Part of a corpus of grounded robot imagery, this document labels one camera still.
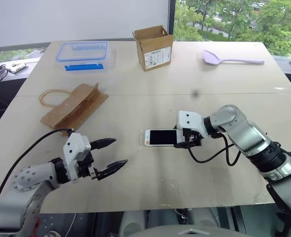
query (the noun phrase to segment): blue container lid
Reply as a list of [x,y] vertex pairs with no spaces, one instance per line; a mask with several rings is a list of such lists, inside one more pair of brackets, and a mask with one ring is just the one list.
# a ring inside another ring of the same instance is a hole
[[64,43],[57,56],[58,62],[103,60],[108,50],[107,41],[85,41]]

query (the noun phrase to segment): phone screen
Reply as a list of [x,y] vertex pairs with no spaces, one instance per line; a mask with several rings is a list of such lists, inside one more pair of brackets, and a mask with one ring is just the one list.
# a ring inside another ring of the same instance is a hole
[[177,143],[175,130],[151,130],[150,145],[173,145]]

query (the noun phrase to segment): rope handle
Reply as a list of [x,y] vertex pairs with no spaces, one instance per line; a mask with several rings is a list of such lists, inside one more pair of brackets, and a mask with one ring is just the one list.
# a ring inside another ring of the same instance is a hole
[[69,94],[69,95],[71,94],[71,92],[69,92],[69,91],[67,91],[67,90],[60,90],[60,89],[51,89],[51,90],[46,90],[46,91],[44,91],[42,94],[40,94],[40,96],[39,96],[39,98],[38,98],[38,101],[39,101],[42,105],[44,105],[44,106],[46,106],[46,107],[55,108],[56,105],[50,105],[50,104],[47,104],[47,103],[45,103],[45,102],[42,101],[43,98],[44,98],[47,94],[50,94],[50,93],[52,93],[52,92],[63,92],[63,93],[67,93],[67,94]]

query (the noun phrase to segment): window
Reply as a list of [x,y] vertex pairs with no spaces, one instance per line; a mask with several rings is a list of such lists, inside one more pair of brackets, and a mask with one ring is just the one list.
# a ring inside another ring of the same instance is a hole
[[176,0],[176,41],[260,41],[291,56],[291,0]]
[[26,48],[0,52],[0,63],[20,59],[40,58],[47,48]]

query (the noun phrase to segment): floor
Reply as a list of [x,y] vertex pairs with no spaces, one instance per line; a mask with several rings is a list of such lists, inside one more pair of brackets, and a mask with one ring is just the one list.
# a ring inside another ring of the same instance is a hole
[[[239,232],[251,237],[274,237],[276,231],[283,229],[278,219],[279,212],[275,204],[240,206],[244,228]],[[211,211],[221,228],[235,230],[231,207],[213,207]],[[37,236],[41,237],[50,230],[59,232],[63,237],[117,237],[123,212],[78,213],[74,214],[41,214]],[[148,213],[147,228],[161,225],[178,224],[173,209],[152,210]]]

